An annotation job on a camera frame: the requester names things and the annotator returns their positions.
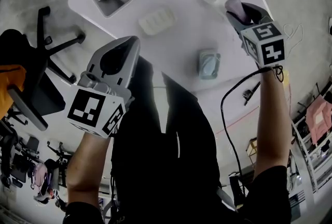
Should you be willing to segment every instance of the concrete floor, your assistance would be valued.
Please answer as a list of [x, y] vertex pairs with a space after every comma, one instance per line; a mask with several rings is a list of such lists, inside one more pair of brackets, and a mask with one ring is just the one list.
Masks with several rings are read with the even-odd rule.
[[[331, 36], [328, 34], [327, 25], [328, 18], [332, 16], [332, 0], [266, 0], [266, 2], [274, 19], [278, 20], [281, 26], [285, 25], [286, 33], [290, 35], [292, 31], [295, 32], [287, 44], [288, 50], [296, 45], [287, 62], [291, 90], [288, 101], [294, 117], [299, 109], [296, 103], [309, 97], [316, 82], [320, 88], [323, 88], [330, 76], [329, 65], [332, 61], [332, 52]], [[53, 38], [53, 46], [75, 37], [78, 30], [86, 33], [87, 38], [82, 45], [72, 46], [52, 57], [65, 72], [79, 76], [86, 69], [94, 51], [112, 38], [72, 12], [67, 6], [67, 0], [0, 0], [0, 33], [6, 29], [20, 30], [35, 46], [37, 13], [41, 7], [47, 5], [51, 7], [51, 16], [46, 21], [46, 31]], [[68, 86], [52, 72], [47, 71], [47, 73], [59, 91], [65, 94]], [[32, 125], [28, 127], [16, 125], [16, 128], [22, 135], [32, 134], [44, 140], [52, 138], [62, 141], [68, 149], [75, 150], [82, 133], [70, 124], [63, 123], [61, 118], [61, 114], [47, 116], [45, 119], [50, 127], [43, 133]], [[238, 150], [242, 166], [250, 163], [245, 149], [248, 140], [256, 136], [257, 120], [258, 110], [255, 110], [229, 128], [229, 134]], [[235, 156], [225, 133], [215, 131], [215, 134], [217, 158], [222, 174], [221, 181], [226, 184], [228, 174], [237, 169]], [[108, 161], [105, 166], [105, 175], [108, 175], [109, 170], [110, 162]], [[39, 220], [34, 219], [33, 222], [39, 223]]]

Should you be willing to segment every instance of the black shirt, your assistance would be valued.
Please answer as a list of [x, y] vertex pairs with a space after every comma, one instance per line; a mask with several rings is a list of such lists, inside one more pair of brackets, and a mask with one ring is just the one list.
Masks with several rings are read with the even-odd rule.
[[[209, 201], [201, 201], [198, 195], [191, 212], [187, 212], [184, 206], [183, 214], [179, 215], [178, 209], [181, 205], [176, 205], [174, 194], [174, 204], [170, 204], [162, 216], [155, 216], [151, 211], [150, 205], [156, 205], [158, 201], [144, 201], [143, 198], [137, 200], [137, 212], [118, 212], [109, 223], [290, 223], [291, 207], [286, 185], [286, 167], [276, 166], [261, 173], [253, 181], [244, 206], [239, 212], [228, 209], [217, 195], [211, 196]], [[71, 203], [67, 207], [63, 223], [79, 222], [102, 224], [103, 219], [96, 207], [80, 202]]]

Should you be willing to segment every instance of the black cable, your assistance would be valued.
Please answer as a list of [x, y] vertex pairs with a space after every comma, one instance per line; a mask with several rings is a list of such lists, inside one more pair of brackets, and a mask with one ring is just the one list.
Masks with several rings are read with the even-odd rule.
[[[272, 71], [272, 70], [275, 70], [275, 74], [276, 74], [276, 77], [277, 79], [280, 81], [280, 82], [283, 82], [284, 80], [284, 74], [283, 74], [283, 67], [281, 65], [277, 65], [275, 66], [274, 68], [270, 68], [270, 67], [264, 67], [264, 68], [261, 68], [249, 75], [247, 75], [246, 77], [242, 78], [233, 88], [231, 88], [226, 94], [225, 96], [223, 97], [222, 99], [222, 102], [220, 104], [220, 110], [222, 112], [222, 119], [223, 119], [223, 125], [224, 125], [224, 129], [225, 129], [225, 132], [226, 132], [226, 135], [227, 135], [227, 138], [228, 138], [228, 141], [229, 143], [231, 144], [232, 148], [233, 148], [233, 151], [235, 153], [235, 157], [237, 159], [237, 163], [238, 163], [238, 167], [239, 167], [239, 173], [240, 173], [240, 177], [241, 177], [241, 181], [243, 181], [243, 175], [242, 175], [242, 170], [241, 170], [241, 164], [240, 164], [240, 160], [239, 160], [239, 156], [238, 156], [238, 153], [235, 149], [235, 146], [232, 142], [232, 140], [230, 139], [230, 136], [228, 134], [228, 131], [227, 131], [227, 127], [226, 127], [226, 122], [225, 122], [225, 117], [224, 117], [224, 101], [225, 99], [227, 98], [227, 96], [232, 93], [236, 88], [238, 88], [242, 83], [244, 83], [245, 81], [247, 81], [249, 78], [255, 76], [255, 75], [258, 75], [258, 74], [261, 74], [261, 73], [266, 73], [268, 71]], [[245, 195], [245, 186], [244, 186], [244, 183], [242, 182], [242, 188], [243, 188], [243, 194]]]

